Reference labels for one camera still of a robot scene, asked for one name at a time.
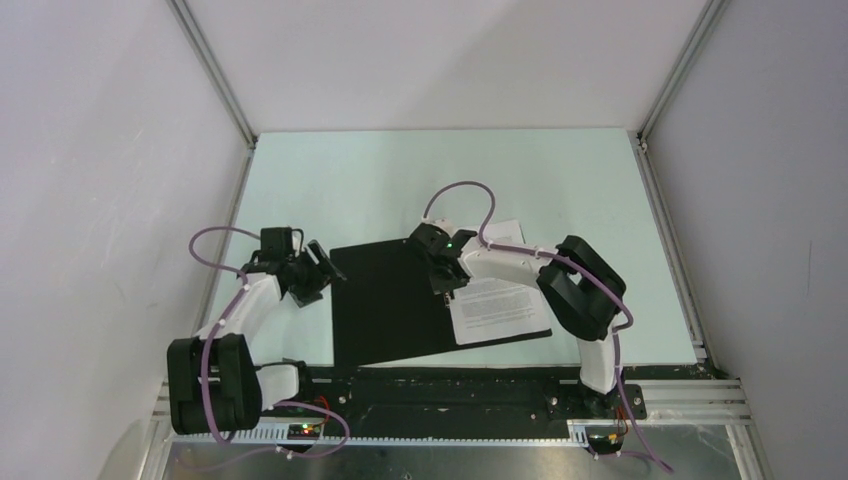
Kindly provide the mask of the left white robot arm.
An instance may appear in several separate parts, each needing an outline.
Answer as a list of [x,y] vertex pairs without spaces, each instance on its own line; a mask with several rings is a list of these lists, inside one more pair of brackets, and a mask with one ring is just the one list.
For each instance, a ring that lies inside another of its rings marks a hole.
[[254,238],[259,247],[242,266],[213,266],[234,274],[239,283],[223,311],[168,346],[171,424],[180,435],[210,434],[227,442],[279,405],[297,417],[315,406],[316,390],[304,361],[261,362],[250,344],[283,300],[309,306],[345,276],[300,228],[264,228]]

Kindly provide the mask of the printed white paper sheets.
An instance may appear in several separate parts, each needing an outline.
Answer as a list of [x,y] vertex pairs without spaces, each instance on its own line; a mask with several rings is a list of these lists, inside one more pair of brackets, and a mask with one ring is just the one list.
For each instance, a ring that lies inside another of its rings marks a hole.
[[478,238],[462,248],[460,263],[471,276],[449,303],[453,334],[462,348],[552,335],[547,302],[537,278],[549,260],[484,247]]

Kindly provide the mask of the red and black folder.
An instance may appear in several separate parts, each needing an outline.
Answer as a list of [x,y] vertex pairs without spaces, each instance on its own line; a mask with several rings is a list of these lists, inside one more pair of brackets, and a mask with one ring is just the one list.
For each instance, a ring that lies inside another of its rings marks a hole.
[[449,310],[453,294],[436,295],[424,264],[404,241],[331,250],[347,277],[333,284],[333,361],[358,367],[475,348],[458,346]]

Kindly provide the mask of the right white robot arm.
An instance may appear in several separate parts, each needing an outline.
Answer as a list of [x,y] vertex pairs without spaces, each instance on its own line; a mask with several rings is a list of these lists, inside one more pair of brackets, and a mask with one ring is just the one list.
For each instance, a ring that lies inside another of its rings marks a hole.
[[474,279],[497,279],[537,289],[561,327],[576,338],[585,411],[606,418],[622,403],[618,334],[634,323],[623,301],[622,277],[579,236],[555,249],[490,240],[447,221],[420,223],[405,244],[425,265],[436,294]]

